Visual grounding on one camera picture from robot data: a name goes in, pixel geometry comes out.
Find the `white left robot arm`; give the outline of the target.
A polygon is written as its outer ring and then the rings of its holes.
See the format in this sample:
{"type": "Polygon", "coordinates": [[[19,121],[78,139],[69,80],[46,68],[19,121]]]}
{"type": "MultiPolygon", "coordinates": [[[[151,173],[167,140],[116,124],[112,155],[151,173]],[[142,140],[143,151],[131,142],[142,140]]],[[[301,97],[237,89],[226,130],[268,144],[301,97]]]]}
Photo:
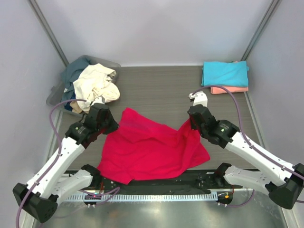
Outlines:
{"type": "Polygon", "coordinates": [[[103,103],[94,103],[84,120],[72,124],[65,137],[59,139],[58,149],[40,171],[27,183],[17,183],[12,192],[20,210],[24,210],[40,223],[48,221],[58,206],[79,190],[96,190],[101,182],[100,171],[84,165],[71,177],[60,181],[70,164],[99,135],[118,129],[110,108],[103,103]]]}

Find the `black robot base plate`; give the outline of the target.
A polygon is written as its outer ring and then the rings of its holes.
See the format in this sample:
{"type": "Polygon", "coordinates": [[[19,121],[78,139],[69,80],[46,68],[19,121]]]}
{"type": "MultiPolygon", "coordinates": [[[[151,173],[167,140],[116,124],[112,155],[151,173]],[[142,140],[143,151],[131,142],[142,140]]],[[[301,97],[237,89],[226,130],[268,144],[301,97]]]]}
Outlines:
{"type": "Polygon", "coordinates": [[[118,193],[123,195],[193,195],[207,194],[211,190],[240,188],[238,185],[232,186],[222,180],[215,180],[214,170],[187,170],[176,178],[133,180],[129,184],[101,177],[97,184],[84,189],[101,193],[116,187],[120,188],[118,193]]]}

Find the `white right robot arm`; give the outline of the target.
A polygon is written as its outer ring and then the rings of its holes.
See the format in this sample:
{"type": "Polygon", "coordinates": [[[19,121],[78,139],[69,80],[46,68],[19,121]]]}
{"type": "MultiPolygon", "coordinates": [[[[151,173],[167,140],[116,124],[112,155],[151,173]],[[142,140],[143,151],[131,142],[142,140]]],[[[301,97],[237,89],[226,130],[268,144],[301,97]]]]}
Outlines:
{"type": "Polygon", "coordinates": [[[209,143],[242,157],[258,171],[239,169],[222,163],[214,174],[220,188],[230,185],[249,187],[267,195],[275,204],[292,209],[304,189],[304,166],[286,162],[247,138],[227,120],[216,120],[207,107],[197,104],[188,110],[191,127],[209,143]]]}

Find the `red pink t shirt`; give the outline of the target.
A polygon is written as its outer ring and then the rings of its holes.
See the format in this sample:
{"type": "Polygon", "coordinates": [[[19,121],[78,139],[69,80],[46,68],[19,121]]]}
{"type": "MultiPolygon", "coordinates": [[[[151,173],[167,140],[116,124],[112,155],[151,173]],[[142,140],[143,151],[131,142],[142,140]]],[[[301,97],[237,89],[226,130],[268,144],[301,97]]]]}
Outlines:
{"type": "Polygon", "coordinates": [[[103,177],[129,184],[174,178],[209,160],[190,120],[175,130],[126,108],[118,130],[106,137],[97,169],[103,177]]]}

